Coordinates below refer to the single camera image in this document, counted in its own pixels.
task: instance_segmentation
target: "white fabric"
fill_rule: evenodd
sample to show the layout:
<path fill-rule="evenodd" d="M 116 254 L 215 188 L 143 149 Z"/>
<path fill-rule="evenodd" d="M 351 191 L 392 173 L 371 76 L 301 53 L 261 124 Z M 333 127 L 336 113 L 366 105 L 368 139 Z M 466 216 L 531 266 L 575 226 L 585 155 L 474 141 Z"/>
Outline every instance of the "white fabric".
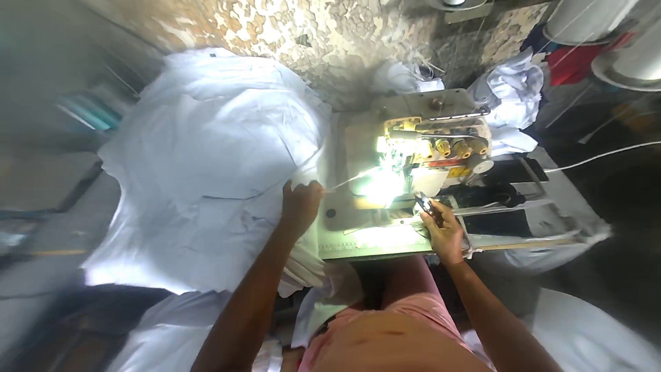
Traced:
<path fill-rule="evenodd" d="M 273 60 L 221 48 L 166 57 L 99 150 L 122 196 L 82 265 L 87 284 L 233 291 L 279 220 L 282 185 L 297 169 L 317 178 L 330 109 Z M 314 233 L 292 251 L 282 296 L 322 285 Z"/>
<path fill-rule="evenodd" d="M 445 89 L 440 77 L 429 79 L 420 73 L 416 64 L 404 65 L 402 62 L 386 61 L 374 72 L 370 90 L 374 93 L 398 95 L 441 91 Z"/>
<path fill-rule="evenodd" d="M 189 371 L 230 296 L 229 292 L 189 292 L 152 306 L 106 372 Z M 281 345 L 265 340 L 253 371 L 277 372 L 281 366 Z"/>
<path fill-rule="evenodd" d="M 537 141 L 517 128 L 503 126 L 491 128 L 491 156 L 531 152 L 537 147 Z"/>
<path fill-rule="evenodd" d="M 301 302 L 293 329 L 292 348 L 306 348 L 324 322 L 363 299 L 360 278 L 351 265 L 329 264 L 325 271 L 324 285 L 310 289 Z"/>
<path fill-rule="evenodd" d="M 544 73 L 531 62 L 532 56 L 532 48 L 528 48 L 483 74 L 468 88 L 476 104 L 491 109 L 485 119 L 492 129 L 497 155 L 530 152 L 537 145 L 527 134 L 498 131 L 505 127 L 525 129 L 537 118 Z"/>
<path fill-rule="evenodd" d="M 661 371 L 649 342 L 591 304 L 542 289 L 531 333 L 565 372 Z"/>

